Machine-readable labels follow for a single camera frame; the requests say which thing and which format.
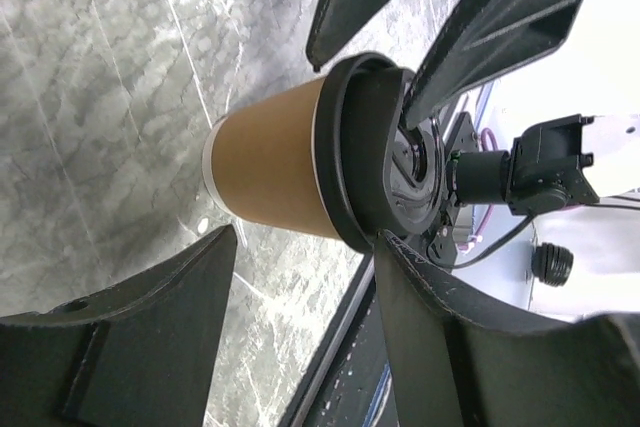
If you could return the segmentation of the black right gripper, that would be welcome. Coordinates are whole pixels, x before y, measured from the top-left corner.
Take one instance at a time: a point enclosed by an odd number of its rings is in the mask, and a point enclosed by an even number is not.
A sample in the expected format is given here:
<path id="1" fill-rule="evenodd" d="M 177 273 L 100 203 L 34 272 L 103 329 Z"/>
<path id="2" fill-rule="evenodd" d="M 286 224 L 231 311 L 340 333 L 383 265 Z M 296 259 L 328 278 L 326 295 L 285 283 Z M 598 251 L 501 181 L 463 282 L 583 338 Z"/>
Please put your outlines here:
<path id="1" fill-rule="evenodd" d="M 318 0 L 306 56 L 318 72 L 390 0 Z M 406 94 L 413 128 L 453 97 L 555 52 L 583 0 L 460 0 Z"/>

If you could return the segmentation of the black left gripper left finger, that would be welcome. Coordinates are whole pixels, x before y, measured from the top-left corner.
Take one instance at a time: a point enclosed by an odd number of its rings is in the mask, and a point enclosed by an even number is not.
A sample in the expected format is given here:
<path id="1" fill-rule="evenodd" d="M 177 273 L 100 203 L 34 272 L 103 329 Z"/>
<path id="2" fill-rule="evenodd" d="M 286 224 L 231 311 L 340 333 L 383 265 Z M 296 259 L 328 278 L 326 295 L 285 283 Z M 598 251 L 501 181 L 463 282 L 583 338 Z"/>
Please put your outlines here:
<path id="1" fill-rule="evenodd" d="M 46 313 L 1 321 L 5 426 L 199 426 L 237 250 L 224 226 Z"/>

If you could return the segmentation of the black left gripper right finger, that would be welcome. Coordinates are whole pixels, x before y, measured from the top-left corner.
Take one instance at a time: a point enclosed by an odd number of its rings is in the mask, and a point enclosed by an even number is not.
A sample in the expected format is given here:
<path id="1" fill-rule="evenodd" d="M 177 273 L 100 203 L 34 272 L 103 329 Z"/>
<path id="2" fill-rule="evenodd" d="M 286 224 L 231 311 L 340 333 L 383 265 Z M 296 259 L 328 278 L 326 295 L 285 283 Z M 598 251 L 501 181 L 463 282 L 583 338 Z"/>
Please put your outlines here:
<path id="1" fill-rule="evenodd" d="M 500 301 L 394 234 L 375 242 L 378 303 L 403 426 L 635 426 L 639 318 L 576 323 Z"/>

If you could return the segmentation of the black plastic cup lid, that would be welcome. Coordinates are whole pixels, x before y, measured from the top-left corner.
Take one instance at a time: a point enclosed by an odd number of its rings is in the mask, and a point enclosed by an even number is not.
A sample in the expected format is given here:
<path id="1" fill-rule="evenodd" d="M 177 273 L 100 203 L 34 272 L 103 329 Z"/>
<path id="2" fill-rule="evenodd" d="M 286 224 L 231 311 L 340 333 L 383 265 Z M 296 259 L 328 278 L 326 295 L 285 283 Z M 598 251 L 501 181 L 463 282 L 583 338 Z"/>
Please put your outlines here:
<path id="1" fill-rule="evenodd" d="M 433 118 L 409 128 L 403 100 L 413 73 L 365 52 L 324 79 L 313 127 L 313 159 L 323 205 L 339 238 L 368 253 L 387 229 L 424 234 L 444 196 L 444 145 Z"/>

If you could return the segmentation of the brown paper coffee cup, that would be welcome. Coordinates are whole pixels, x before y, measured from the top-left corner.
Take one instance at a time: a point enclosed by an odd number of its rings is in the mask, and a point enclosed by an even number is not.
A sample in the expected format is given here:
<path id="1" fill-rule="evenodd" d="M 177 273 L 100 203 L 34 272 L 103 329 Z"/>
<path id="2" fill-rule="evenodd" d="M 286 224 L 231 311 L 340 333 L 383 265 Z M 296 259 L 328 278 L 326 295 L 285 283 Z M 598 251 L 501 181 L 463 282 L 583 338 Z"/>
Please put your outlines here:
<path id="1" fill-rule="evenodd" d="M 325 79 L 306 82 L 231 112 L 212 127 L 202 154 L 206 189 L 242 220 L 337 239 L 313 157 Z"/>

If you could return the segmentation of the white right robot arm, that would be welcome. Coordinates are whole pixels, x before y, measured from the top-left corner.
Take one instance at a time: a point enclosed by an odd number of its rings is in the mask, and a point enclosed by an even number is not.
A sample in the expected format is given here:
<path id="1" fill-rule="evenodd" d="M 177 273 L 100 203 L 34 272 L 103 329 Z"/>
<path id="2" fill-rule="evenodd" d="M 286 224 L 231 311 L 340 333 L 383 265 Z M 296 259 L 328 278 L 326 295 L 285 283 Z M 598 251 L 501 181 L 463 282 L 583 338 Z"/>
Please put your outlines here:
<path id="1" fill-rule="evenodd" d="M 526 220 L 631 189 L 621 166 L 639 120 L 576 114 L 528 128 L 510 150 L 444 138 L 438 114 L 463 93 L 556 51 L 583 0 L 459 0 L 421 66 L 339 51 L 390 0 L 318 0 L 306 55 L 329 67 L 312 161 L 330 220 L 346 238 L 417 234 L 464 205 L 506 205 Z"/>

